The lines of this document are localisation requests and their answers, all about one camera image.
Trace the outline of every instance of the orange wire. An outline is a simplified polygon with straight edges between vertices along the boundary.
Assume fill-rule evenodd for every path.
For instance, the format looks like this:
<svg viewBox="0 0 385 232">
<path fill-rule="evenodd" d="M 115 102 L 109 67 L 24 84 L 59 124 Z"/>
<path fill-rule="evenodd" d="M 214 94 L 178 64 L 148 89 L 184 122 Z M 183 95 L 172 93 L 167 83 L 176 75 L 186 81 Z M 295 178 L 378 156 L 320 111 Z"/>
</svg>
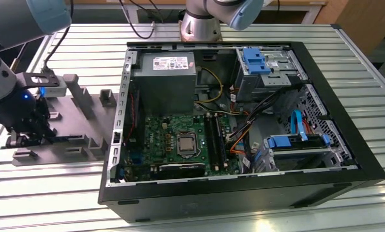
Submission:
<svg viewBox="0 0 385 232">
<path fill-rule="evenodd" d="M 240 153 L 240 154 L 244 154 L 243 151 L 238 151 L 238 150 L 234 150 L 235 146 L 238 145 L 239 141 L 243 139 L 244 135 L 248 133 L 250 131 L 250 127 L 248 129 L 243 132 L 242 136 L 239 136 L 236 142 L 234 143 L 232 147 L 230 148 L 230 153 Z"/>
</svg>

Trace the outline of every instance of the red wire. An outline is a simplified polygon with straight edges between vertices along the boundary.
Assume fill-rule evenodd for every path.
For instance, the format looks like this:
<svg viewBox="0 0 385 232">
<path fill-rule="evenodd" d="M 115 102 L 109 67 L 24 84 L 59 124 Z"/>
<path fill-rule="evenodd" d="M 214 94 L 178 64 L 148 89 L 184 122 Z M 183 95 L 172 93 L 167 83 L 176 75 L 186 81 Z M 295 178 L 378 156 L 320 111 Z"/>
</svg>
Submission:
<svg viewBox="0 0 385 232">
<path fill-rule="evenodd" d="M 133 128 L 135 128 L 135 103 L 133 103 L 133 95 L 132 95 L 132 93 L 129 94 L 129 96 L 131 96 L 132 126 L 131 126 L 131 130 L 129 130 L 129 133 L 128 133 L 128 137 L 127 137 L 124 143 L 127 143 L 127 141 L 128 141 L 128 139 L 129 139 L 129 137 L 131 137 Z"/>
<path fill-rule="evenodd" d="M 306 125 L 307 133 L 312 134 L 312 130 L 311 130 L 310 125 L 308 125 L 308 123 L 307 123 L 307 121 L 304 119 L 303 119 L 303 124 Z"/>
</svg>

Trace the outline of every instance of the wooden cabinet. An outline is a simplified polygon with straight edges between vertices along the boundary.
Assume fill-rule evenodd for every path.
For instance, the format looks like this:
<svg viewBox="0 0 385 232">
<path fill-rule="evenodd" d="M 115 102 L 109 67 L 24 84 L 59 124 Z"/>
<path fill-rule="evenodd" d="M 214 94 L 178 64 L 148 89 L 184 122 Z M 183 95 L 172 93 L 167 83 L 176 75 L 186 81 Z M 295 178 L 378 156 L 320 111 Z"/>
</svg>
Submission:
<svg viewBox="0 0 385 232">
<path fill-rule="evenodd" d="M 328 0 L 315 24 L 339 24 L 360 51 L 370 55 L 385 37 L 385 0 Z"/>
</svg>

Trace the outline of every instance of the yellow wire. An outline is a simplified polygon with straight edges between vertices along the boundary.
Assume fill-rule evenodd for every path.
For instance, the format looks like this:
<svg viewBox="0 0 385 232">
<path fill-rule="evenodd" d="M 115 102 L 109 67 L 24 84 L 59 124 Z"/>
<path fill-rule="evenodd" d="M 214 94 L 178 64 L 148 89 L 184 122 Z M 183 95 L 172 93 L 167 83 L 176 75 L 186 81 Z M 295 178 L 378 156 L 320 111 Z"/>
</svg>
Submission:
<svg viewBox="0 0 385 232">
<path fill-rule="evenodd" d="M 215 101 L 216 99 L 219 99 L 219 97 L 222 96 L 222 94 L 223 94 L 223 84 L 220 83 L 219 77 L 215 75 L 215 73 L 210 69 L 207 69 L 207 68 L 202 68 L 202 69 L 206 70 L 214 76 L 214 78 L 216 79 L 216 81 L 219 83 L 219 93 L 218 93 L 216 97 L 210 99 L 210 100 L 196 101 L 198 103 L 210 103 L 210 102 Z"/>
</svg>

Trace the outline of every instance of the white table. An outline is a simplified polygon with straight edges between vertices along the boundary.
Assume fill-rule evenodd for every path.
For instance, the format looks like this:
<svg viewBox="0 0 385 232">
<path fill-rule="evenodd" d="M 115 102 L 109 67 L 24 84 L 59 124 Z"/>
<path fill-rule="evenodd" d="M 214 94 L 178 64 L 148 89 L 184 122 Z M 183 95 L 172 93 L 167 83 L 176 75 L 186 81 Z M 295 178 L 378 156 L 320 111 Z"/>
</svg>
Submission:
<svg viewBox="0 0 385 232">
<path fill-rule="evenodd" d="M 147 34 L 149 25 L 136 25 Z M 342 30 L 328 25 L 222 26 L 224 41 L 302 41 L 385 168 L 385 79 Z M 157 25 L 149 41 L 178 41 L 176 24 Z M 47 37 L 28 71 L 39 72 L 61 33 Z M 57 75 L 76 73 L 89 93 L 119 90 L 125 43 L 141 41 L 125 24 L 72 25 L 49 61 Z M 0 147 L 5 142 L 0 126 Z M 103 162 L 28 167 L 11 164 L 0 148 L 0 232 L 159 231 L 300 232 L 385 231 L 385 181 L 318 207 L 190 218 L 129 225 L 97 202 Z"/>
</svg>

